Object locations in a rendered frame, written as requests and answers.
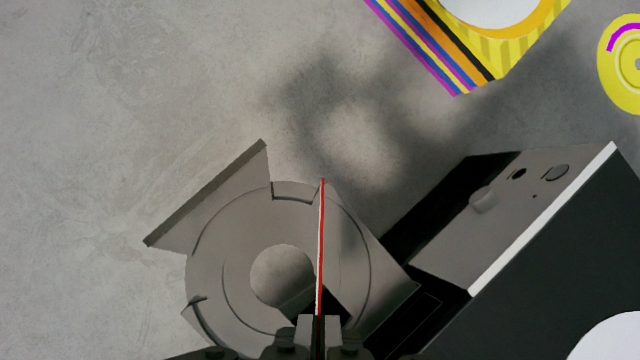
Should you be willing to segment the black rectangular box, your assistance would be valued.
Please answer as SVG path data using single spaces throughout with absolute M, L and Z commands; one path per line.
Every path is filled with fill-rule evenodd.
M 466 156 L 378 241 L 403 269 L 488 186 L 520 151 Z M 339 315 L 341 327 L 351 314 L 330 293 L 321 295 L 321 315 Z

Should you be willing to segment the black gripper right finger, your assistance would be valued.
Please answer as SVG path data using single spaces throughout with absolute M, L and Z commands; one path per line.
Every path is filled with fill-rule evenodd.
M 363 348 L 360 333 L 358 333 L 354 329 L 341 329 L 340 317 L 338 315 L 321 315 L 319 360 L 375 359 L 368 349 Z M 402 356 L 398 358 L 398 360 L 439 359 L 430 357 L 425 354 L 413 354 Z

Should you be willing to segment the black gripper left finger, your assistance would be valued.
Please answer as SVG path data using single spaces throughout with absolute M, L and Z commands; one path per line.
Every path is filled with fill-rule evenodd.
M 273 341 L 276 344 L 265 347 L 258 359 L 245 360 L 316 360 L 317 318 L 318 315 L 299 314 L 297 327 L 278 329 Z M 238 353 L 209 346 L 164 360 L 238 360 Z

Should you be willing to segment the red cd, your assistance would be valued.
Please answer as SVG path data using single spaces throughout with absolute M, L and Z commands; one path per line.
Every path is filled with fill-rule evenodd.
M 324 223 L 324 178 L 321 178 L 320 186 L 320 207 L 319 207 L 319 231 L 318 231 L 318 256 L 317 256 L 317 283 L 316 283 L 316 311 L 317 318 L 317 345 L 316 360 L 319 360 L 320 344 L 320 317 L 321 317 L 321 294 L 322 294 L 322 261 L 323 261 L 323 223 Z

